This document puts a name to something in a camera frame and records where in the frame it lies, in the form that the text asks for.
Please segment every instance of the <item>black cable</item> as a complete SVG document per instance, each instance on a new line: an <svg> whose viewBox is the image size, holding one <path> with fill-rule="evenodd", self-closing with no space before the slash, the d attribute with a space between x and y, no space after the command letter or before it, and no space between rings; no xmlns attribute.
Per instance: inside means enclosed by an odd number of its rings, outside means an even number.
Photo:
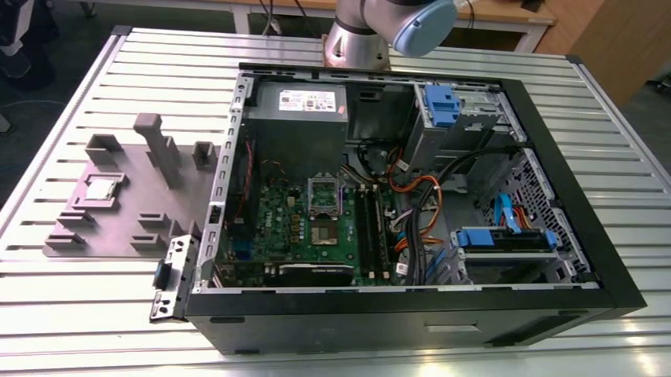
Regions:
<svg viewBox="0 0 671 377"><path fill-rule="evenodd" d="M471 13L468 14L468 29L475 28L475 9L472 8L471 0L466 0L468 2L468 8L471 8Z"/></svg>
<svg viewBox="0 0 671 377"><path fill-rule="evenodd" d="M418 229L418 224L419 224L419 208L416 207L412 210L412 214L410 215L410 220L408 220L408 232L406 233L406 237L408 238L408 254L415 256L415 259L418 260L416 263L416 268L412 270L414 274L414 284L422 285L423 284L423 279L422 279L422 272L426 267L426 264L423 266L423 263L426 263L426 255L424 258L422 258L423 249L424 247L422 246L422 241L418 239L418 237L422 239L422 235L419 233Z"/></svg>
<svg viewBox="0 0 671 377"><path fill-rule="evenodd" d="M271 14L271 13L268 12L268 8L266 7L266 3L263 2L263 0L259 0L259 3L262 4L263 12L266 12L266 14L263 16L266 17L266 19L268 19L268 14Z"/></svg>
<svg viewBox="0 0 671 377"><path fill-rule="evenodd" d="M271 29L274 2L275 2L275 0L271 0L271 11L267 12L268 13L268 20L266 22L266 27L263 28L263 32L262 32L263 36L266 36L268 34L268 30Z"/></svg>
<svg viewBox="0 0 671 377"><path fill-rule="evenodd" d="M359 144L355 147L355 152L356 152L356 159L359 160L360 167L364 169L364 172L368 174L370 178L374 181L380 182L380 178L384 177L384 174L379 176L375 172L372 167L370 167L368 160L366 159L364 156L364 151L363 151L363 146L368 147L370 145L386 145L386 144L398 144L396 140L392 139L386 139L383 137L367 137L366 139L362 139Z"/></svg>
<svg viewBox="0 0 671 377"><path fill-rule="evenodd" d="M436 179L439 180L439 184L442 185L444 181L450 178L450 176L454 174L454 172L462 167L462 165L468 162L471 159L475 159L479 156L483 155L496 155L496 154L503 154L503 155L511 155L515 154L520 151L522 146L519 145L508 145L504 147L491 147L491 148L484 148L479 149L476 151L472 151L467 153L463 156L459 156L456 159L452 160L452 162L440 170L439 176ZM424 193L422 195L422 199L419 200L419 208L424 206L427 203L428 198L431 197L431 192L432 192L432 187L427 187L424 190Z"/></svg>
<svg viewBox="0 0 671 377"><path fill-rule="evenodd" d="M311 33L312 35L315 35L315 38L319 38L319 34L315 33L315 29L312 29L312 22L311 22L311 18L307 16L307 13L306 13L306 10L303 9L303 5L300 4L300 2L298 0L294 0L294 2L296 3L296 6L298 6L298 9L302 11L303 13L303 19L306 20L306 25L307 25L307 28L311 29Z"/></svg>
<svg viewBox="0 0 671 377"><path fill-rule="evenodd" d="M414 213L416 210L412 210L412 213L410 214L408 218L412 217ZM404 285L415 285L415 277L416 277L416 253L415 253L415 248L410 247L410 241L414 239L411 235L414 235L411 231L411 220L406 221L406 236L408 238L408 272L406 273L406 281Z"/></svg>

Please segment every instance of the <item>metal bracket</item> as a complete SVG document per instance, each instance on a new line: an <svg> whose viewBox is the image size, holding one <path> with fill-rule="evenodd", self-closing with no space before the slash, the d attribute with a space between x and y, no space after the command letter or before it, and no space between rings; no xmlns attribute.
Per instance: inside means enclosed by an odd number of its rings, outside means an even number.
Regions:
<svg viewBox="0 0 671 377"><path fill-rule="evenodd" d="M175 237L169 241L168 254L165 259L161 259L155 273L157 291L149 314L152 324L187 322L184 309L199 246L199 240L191 235Z"/></svg>

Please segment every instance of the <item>open computer tower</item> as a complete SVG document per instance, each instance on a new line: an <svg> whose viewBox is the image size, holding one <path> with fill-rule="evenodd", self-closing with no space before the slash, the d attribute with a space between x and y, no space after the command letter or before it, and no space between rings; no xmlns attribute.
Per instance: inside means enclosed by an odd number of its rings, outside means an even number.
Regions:
<svg viewBox="0 0 671 377"><path fill-rule="evenodd" d="M524 86L243 64L149 319L223 353L526 345L644 300Z"/></svg>

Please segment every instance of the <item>ram slot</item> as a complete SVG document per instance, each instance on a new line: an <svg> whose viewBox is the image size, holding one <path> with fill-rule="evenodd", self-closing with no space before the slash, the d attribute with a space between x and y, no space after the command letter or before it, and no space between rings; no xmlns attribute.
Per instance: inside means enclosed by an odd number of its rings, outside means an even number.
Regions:
<svg viewBox="0 0 671 377"><path fill-rule="evenodd" d="M382 192L379 189L375 190L375 205L378 208L376 218L378 218L378 230L380 233L380 246L379 246L380 264L382 264L380 272L384 273L390 271L390 254L388 254L390 238L388 233L386 231L387 227L384 226L384 203L382 200Z"/></svg>
<svg viewBox="0 0 671 377"><path fill-rule="evenodd" d="M363 277L368 277L368 272L371 271L371 249L370 249L370 237L368 222L366 220L366 193L363 191L355 194L355 224L356 224L356 235L359 237L359 243L356 244L356 249L359 251L359 270Z"/></svg>
<svg viewBox="0 0 671 377"><path fill-rule="evenodd" d="M370 252L372 254L372 270L375 271L375 277L382 277L383 272L383 264L380 257L380 232L382 225L378 221L378 203L376 203L376 194L375 191L368 191L366 193L366 219L368 221L368 226L366 230L368 231L368 240L370 240Z"/></svg>

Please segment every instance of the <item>blue latch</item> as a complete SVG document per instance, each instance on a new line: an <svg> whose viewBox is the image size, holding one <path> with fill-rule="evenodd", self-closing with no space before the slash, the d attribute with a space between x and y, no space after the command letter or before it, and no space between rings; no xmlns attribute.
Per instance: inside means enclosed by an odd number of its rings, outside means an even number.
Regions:
<svg viewBox="0 0 671 377"><path fill-rule="evenodd" d="M494 246L490 229L462 229L458 231L459 246Z"/></svg>
<svg viewBox="0 0 671 377"><path fill-rule="evenodd" d="M547 244L550 245L550 250L555 250L558 244L556 234L550 229L546 230L546 238L547 238Z"/></svg>
<svg viewBox="0 0 671 377"><path fill-rule="evenodd" d="M432 117L434 127L450 128L458 122L460 101L450 86L427 85L424 99Z"/></svg>

